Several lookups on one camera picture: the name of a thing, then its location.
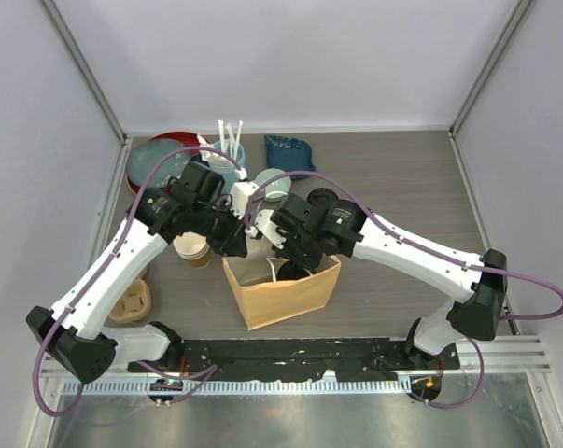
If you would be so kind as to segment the brown paper cup stack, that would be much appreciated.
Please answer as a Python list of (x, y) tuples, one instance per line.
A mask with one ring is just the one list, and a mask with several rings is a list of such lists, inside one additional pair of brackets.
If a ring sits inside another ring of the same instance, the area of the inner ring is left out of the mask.
[(192, 232), (177, 236), (173, 241), (173, 248), (190, 266), (202, 269), (211, 260), (211, 248), (206, 238)]

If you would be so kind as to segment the brown paper bag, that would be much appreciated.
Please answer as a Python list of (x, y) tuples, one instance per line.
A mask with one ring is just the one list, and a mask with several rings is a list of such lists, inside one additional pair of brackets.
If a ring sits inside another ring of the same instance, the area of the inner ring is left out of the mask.
[(325, 256), (312, 274), (282, 280), (278, 272), (284, 262), (264, 238), (247, 240), (245, 258), (222, 259), (223, 271), (249, 330), (324, 308), (342, 267), (337, 257)]

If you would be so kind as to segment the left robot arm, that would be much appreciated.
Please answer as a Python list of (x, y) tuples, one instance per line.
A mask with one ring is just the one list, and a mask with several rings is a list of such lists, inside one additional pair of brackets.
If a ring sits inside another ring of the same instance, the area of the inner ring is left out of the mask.
[(161, 322), (108, 328), (124, 292), (177, 236), (205, 237), (223, 256), (247, 254), (242, 217), (252, 191), (246, 170), (236, 171), (230, 194), (221, 174), (190, 162), (166, 189), (138, 193), (115, 237), (71, 291), (50, 308), (34, 307), (26, 323), (45, 352), (82, 384), (114, 365), (145, 361), (162, 372), (179, 368), (182, 338)]

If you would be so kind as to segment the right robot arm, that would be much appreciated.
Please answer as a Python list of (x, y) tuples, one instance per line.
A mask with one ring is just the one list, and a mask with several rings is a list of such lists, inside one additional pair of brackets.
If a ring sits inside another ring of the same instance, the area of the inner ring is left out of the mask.
[(411, 275), (444, 293), (448, 300), (431, 315), (418, 318), (401, 349), (388, 356), (391, 366), (426, 368), (452, 343), (470, 337), (495, 338), (507, 282), (475, 265), (504, 269), (504, 254), (454, 251), (392, 226), (380, 216), (345, 199), (309, 203), (290, 194), (269, 221), (281, 239), (279, 257), (312, 271), (330, 255), (364, 259)]

